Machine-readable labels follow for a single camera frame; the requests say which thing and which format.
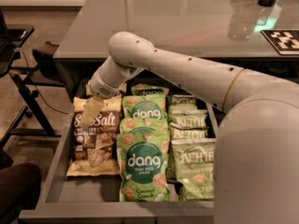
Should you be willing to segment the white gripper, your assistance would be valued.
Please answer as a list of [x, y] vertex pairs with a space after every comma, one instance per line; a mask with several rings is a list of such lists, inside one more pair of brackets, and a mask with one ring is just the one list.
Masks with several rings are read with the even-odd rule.
[[95, 95], [84, 105], [80, 120], [82, 128], [88, 128], [104, 107], [104, 100], [113, 97], [120, 89], [121, 80], [111, 71], [98, 68], [89, 81], [90, 92]]

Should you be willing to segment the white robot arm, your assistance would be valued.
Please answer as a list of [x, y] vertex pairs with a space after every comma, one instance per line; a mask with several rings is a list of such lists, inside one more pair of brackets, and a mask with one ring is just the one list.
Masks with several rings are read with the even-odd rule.
[[146, 69], [215, 106], [215, 224], [299, 224], [299, 87], [242, 67], [155, 48], [119, 32], [89, 84], [112, 97]]

